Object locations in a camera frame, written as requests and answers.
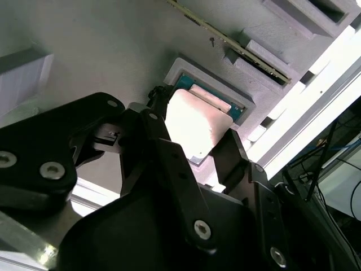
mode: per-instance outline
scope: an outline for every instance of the wire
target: wire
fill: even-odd
[[[318,183],[317,183],[316,187],[317,187],[318,193],[320,194],[320,196],[321,196],[321,198],[322,198],[322,202],[323,202],[323,204],[324,204],[324,206],[325,206],[325,210],[326,210],[326,213],[327,213],[329,219],[331,220],[333,226],[335,226],[335,228],[337,229],[338,233],[342,236],[342,238],[345,240],[345,242],[346,242],[347,245],[349,246],[349,248],[350,248],[350,250],[351,250],[351,252],[352,252],[352,255],[353,255],[353,257],[354,257],[354,260],[355,260],[355,262],[356,262],[357,268],[358,268],[358,270],[361,270],[360,264],[359,264],[359,260],[358,260],[358,256],[356,255],[356,252],[355,252],[354,249],[352,248],[352,245],[351,245],[350,242],[347,240],[347,238],[344,236],[344,234],[342,233],[341,229],[338,227],[337,223],[334,221],[332,215],[330,214],[330,212],[329,212],[329,210],[328,210],[328,207],[327,207],[327,204],[326,204],[326,199],[325,199],[323,193],[321,192],[321,189],[320,189],[320,187],[318,186]]]
[[[359,138],[356,142],[352,143],[352,144],[349,144],[349,145],[346,145],[346,146],[343,146],[343,147],[332,147],[330,148],[329,150],[330,151],[339,151],[339,150],[343,150],[344,148],[352,148],[354,146],[357,146],[361,144],[361,139]],[[316,146],[316,147],[307,147],[306,149],[307,150],[315,150],[317,149],[319,146]]]
[[[341,161],[341,162],[344,162],[344,163],[347,164],[347,165],[350,165],[350,166],[358,169],[359,171],[361,171],[361,168],[357,167],[356,165],[354,165],[354,164],[352,164],[352,163],[350,163],[350,162],[347,162],[346,160],[342,160],[342,159],[340,159],[340,158],[336,158],[336,159],[339,160],[339,161]]]
[[[359,171],[361,171],[361,168],[357,167],[356,165],[350,163],[350,162],[347,162],[346,160],[342,160],[340,158],[336,158],[337,160],[341,161],[341,162],[344,162],[345,164],[347,165],[350,165],[356,169],[358,169]],[[351,209],[351,213],[352,213],[352,216],[357,219],[355,213],[354,213],[354,209],[353,209],[353,200],[354,200],[354,195],[355,195],[355,191],[357,189],[357,187],[359,187],[359,185],[361,184],[361,181],[359,181],[356,186],[354,187],[354,189],[352,190],[352,193],[351,193],[351,199],[350,199],[350,209]]]
[[[357,185],[354,187],[354,189],[352,190],[351,199],[350,199],[350,209],[351,209],[352,216],[355,217],[355,219],[357,219],[357,218],[356,218],[356,216],[355,216],[354,209],[353,209],[353,207],[352,207],[352,203],[353,203],[355,191],[356,191],[357,187],[359,187],[360,183],[361,183],[361,181],[359,181],[359,182],[357,183]]]
[[[360,145],[361,144],[361,139],[359,138],[356,142],[352,143],[352,144],[349,144],[349,145],[346,145],[344,147],[334,147],[334,148],[330,148],[331,151],[339,151],[339,150],[342,150],[344,148],[352,148],[354,146],[357,146],[357,145]]]

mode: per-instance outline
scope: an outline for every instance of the white panel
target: white panel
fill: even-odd
[[[335,41],[326,49],[326,51],[316,60],[316,62],[309,69],[315,75],[318,75],[331,61],[335,54],[344,54],[344,46],[354,36],[355,29],[348,26]]]
[[[287,109],[287,107],[292,106],[292,103],[297,100],[297,96],[305,89],[305,84],[297,82],[293,88],[286,94],[285,97],[272,109],[268,117],[276,120],[281,114]]]

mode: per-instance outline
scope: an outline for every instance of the black cable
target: black cable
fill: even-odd
[[[311,183],[311,186],[310,186],[310,189],[309,189],[309,193],[307,194],[307,198],[306,198],[307,202],[312,198],[312,194],[313,194],[313,192],[315,190],[315,186],[316,186],[316,184],[318,182],[318,177],[320,176],[320,172],[322,170],[322,165],[324,163],[326,153],[327,153],[327,151],[328,151],[328,149],[330,147],[331,140],[332,140],[332,137],[333,137],[333,133],[334,133],[334,130],[336,129],[336,126],[337,126],[337,122],[338,122],[338,118],[333,121],[331,129],[330,129],[328,137],[327,137],[327,140],[326,140],[326,145],[323,147],[321,157],[320,157],[320,159],[318,161],[317,168],[316,168],[316,170],[314,172],[314,177],[312,178],[312,183]]]
[[[352,245],[351,245],[350,242],[347,240],[347,238],[344,236],[344,234],[342,233],[341,229],[338,227],[337,223],[334,221],[332,215],[330,214],[330,212],[329,212],[329,210],[328,210],[328,207],[327,207],[327,204],[326,204],[326,199],[325,199],[323,193],[321,192],[321,189],[320,189],[320,187],[318,186],[318,183],[317,183],[316,187],[317,187],[318,193],[319,193],[320,196],[321,196],[322,202],[323,202],[323,204],[324,204],[324,206],[325,206],[325,210],[326,210],[326,213],[327,213],[329,219],[331,220],[333,226],[335,226],[335,228],[337,229],[338,233],[342,236],[342,238],[345,240],[345,242],[346,242],[347,245],[349,246],[349,248],[350,248],[350,250],[351,250],[351,252],[352,252],[352,255],[353,255],[353,257],[354,257],[354,260],[355,260],[355,262],[356,262],[357,268],[358,268],[358,270],[361,270],[360,265],[359,265],[358,256],[356,255],[354,249],[352,248]]]
[[[350,165],[350,166],[358,169],[359,171],[361,171],[361,168],[357,167],[356,165],[354,165],[354,164],[352,164],[352,163],[350,163],[350,162],[347,162],[346,160],[342,160],[342,159],[340,159],[340,158],[336,158],[336,159],[339,160],[339,161],[341,161],[341,162],[343,162],[343,163],[345,163],[345,164],[347,164],[347,165]],[[356,184],[356,186],[355,186],[354,189],[352,190],[351,199],[350,199],[350,209],[351,209],[352,216],[353,216],[355,219],[357,219],[357,217],[356,217],[356,215],[355,215],[355,213],[354,213],[354,209],[353,209],[353,199],[354,199],[355,191],[356,191],[357,187],[359,187],[360,184],[361,184],[361,181],[359,181],[359,182]]]

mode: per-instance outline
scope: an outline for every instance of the screw hole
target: screw hole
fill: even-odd
[[[10,161],[9,157],[5,155],[0,156],[0,164],[6,164],[9,163],[9,161]]]
[[[271,199],[269,196],[266,198],[270,203],[273,203],[273,199]]]
[[[57,173],[57,172],[59,172],[59,169],[58,169],[57,167],[53,166],[53,165],[51,165],[50,167],[48,167],[46,170],[47,170],[48,172],[50,172],[50,173]]]
[[[198,229],[199,229],[199,231],[200,231],[201,233],[206,233],[206,232],[207,232],[205,226],[198,225]]]
[[[185,175],[184,173],[178,173],[178,176],[184,180],[187,178],[187,175]]]

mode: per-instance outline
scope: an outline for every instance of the silver screw head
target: silver screw head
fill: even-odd
[[[259,172],[265,171],[259,164],[254,164],[254,167],[255,167],[256,170],[258,170]]]
[[[155,119],[155,120],[158,119],[158,117],[157,117],[155,114],[153,114],[153,113],[150,113],[149,116],[150,116],[152,119]]]
[[[0,151],[0,168],[9,168],[15,165],[17,158],[8,151]]]
[[[49,180],[59,180],[65,175],[65,168],[57,162],[46,162],[40,167],[40,175]]]
[[[278,264],[278,266],[286,268],[286,259],[277,248],[271,247],[270,253],[272,259]]]
[[[208,240],[212,234],[210,227],[203,220],[197,220],[194,223],[194,230],[196,231],[196,234],[203,240]]]
[[[109,100],[108,105],[110,105],[112,107],[117,107],[118,106],[118,104],[116,102],[114,102],[113,100]]]

